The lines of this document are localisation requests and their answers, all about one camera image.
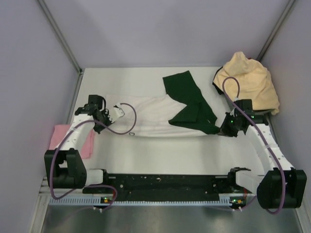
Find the white and green t shirt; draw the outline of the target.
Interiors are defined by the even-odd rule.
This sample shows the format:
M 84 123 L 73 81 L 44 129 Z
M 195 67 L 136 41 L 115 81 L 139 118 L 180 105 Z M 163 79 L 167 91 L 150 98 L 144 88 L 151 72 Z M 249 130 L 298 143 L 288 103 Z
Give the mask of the white and green t shirt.
M 114 131 L 141 137 L 194 137 L 220 132 L 217 117 L 191 73 L 163 78 L 160 97 L 107 95 L 108 104 L 123 103 L 125 116 L 112 124 Z

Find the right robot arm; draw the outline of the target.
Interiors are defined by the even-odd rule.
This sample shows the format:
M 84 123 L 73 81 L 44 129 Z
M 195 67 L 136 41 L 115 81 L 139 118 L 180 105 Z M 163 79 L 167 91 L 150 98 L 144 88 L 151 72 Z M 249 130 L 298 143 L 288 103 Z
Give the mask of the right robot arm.
M 251 99 L 236 99 L 232 111 L 225 114 L 220 134 L 236 137 L 238 132 L 243 132 L 253 146 L 264 173 L 257 174 L 244 167 L 232 168 L 226 183 L 228 189 L 238 192 L 245 188 L 256 195 L 260 206 L 266 210 L 299 208 L 307 175 L 285 158 L 265 115 L 253 110 Z

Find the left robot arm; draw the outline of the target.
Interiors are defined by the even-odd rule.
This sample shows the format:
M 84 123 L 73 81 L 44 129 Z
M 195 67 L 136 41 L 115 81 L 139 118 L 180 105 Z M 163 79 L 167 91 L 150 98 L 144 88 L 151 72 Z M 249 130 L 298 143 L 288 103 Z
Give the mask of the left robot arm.
M 47 150 L 44 162 L 51 189 L 80 189 L 93 185 L 99 192 L 110 188 L 110 180 L 101 169 L 87 170 L 82 160 L 82 147 L 90 132 L 100 133 L 112 123 L 105 108 L 106 100 L 99 95 L 88 96 L 88 103 L 79 107 L 62 141 Z

